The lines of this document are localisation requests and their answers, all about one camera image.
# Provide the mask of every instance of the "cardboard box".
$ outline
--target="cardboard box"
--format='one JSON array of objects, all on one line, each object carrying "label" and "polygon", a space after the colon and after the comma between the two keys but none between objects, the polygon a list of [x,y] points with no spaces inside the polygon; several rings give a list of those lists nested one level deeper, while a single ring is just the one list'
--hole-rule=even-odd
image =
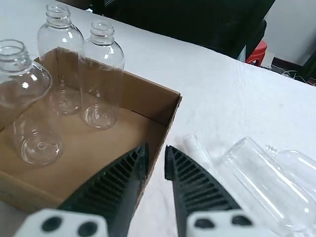
[{"label": "cardboard box", "polygon": [[[71,69],[62,59],[70,60],[75,67],[75,58],[57,48],[47,54],[45,66],[55,79],[64,77]],[[101,77],[102,73],[91,75]],[[143,141],[149,145],[151,174],[180,101],[178,92],[125,72],[115,126],[96,131],[86,126],[79,114],[62,116],[65,151],[55,163],[41,168],[19,158],[7,138],[9,129],[3,129],[0,199],[26,212],[56,208],[93,174]]]}]

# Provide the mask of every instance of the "white table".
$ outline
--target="white table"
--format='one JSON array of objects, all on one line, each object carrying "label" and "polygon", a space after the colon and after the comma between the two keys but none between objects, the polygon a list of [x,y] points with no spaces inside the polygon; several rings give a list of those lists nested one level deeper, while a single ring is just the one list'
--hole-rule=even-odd
[{"label": "white table", "polygon": [[[3,0],[0,39],[23,41],[38,55],[37,31],[49,0]],[[90,23],[104,19],[70,7],[74,24],[89,37]],[[125,53],[125,69],[179,91],[183,101],[166,144],[188,133],[218,157],[245,136],[258,144],[296,149],[316,157],[316,90],[209,49],[110,20]],[[161,152],[129,229],[130,237],[177,236],[172,184],[164,179]],[[0,233],[12,236],[26,214],[0,203]]]}]

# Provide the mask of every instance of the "bottle threaded neck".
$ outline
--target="bottle threaded neck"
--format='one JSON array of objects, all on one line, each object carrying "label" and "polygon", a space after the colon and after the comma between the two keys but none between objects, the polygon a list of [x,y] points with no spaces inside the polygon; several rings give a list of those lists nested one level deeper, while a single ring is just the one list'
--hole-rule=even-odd
[{"label": "bottle threaded neck", "polygon": [[31,64],[26,46],[21,41],[0,40],[0,71],[4,73],[22,72],[29,69]]},{"label": "bottle threaded neck", "polygon": [[107,21],[93,21],[90,32],[94,44],[109,45],[114,42],[114,28]]},{"label": "bottle threaded neck", "polygon": [[56,27],[65,27],[71,24],[70,11],[66,6],[49,4],[46,6],[47,22]]}]

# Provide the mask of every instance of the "bottle bottom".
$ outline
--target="bottle bottom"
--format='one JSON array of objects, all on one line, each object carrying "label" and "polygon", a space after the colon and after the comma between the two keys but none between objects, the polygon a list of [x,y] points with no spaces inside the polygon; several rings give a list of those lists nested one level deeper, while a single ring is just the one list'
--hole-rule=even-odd
[{"label": "bottle bottom", "polygon": [[81,108],[80,92],[67,86],[58,88],[56,92],[59,110],[64,115],[72,115]]},{"label": "bottle bottom", "polygon": [[83,120],[91,127],[105,130],[115,124],[116,116],[110,105],[97,104],[88,107],[83,112]]},{"label": "bottle bottom", "polygon": [[22,159],[35,165],[48,165],[56,161],[63,153],[63,143],[55,135],[36,133],[22,144]]}]

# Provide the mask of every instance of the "red stool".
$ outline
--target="red stool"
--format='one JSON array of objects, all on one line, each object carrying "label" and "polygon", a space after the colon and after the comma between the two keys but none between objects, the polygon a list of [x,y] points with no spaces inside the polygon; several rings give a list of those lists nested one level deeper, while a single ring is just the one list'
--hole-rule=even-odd
[{"label": "red stool", "polygon": [[265,43],[263,40],[260,41],[258,46],[255,48],[255,50],[252,52],[252,54],[246,60],[246,63],[252,63],[255,61],[256,66],[261,66],[261,63],[262,63],[263,58],[265,57],[265,54],[267,51],[267,47],[268,47],[267,43]]}]

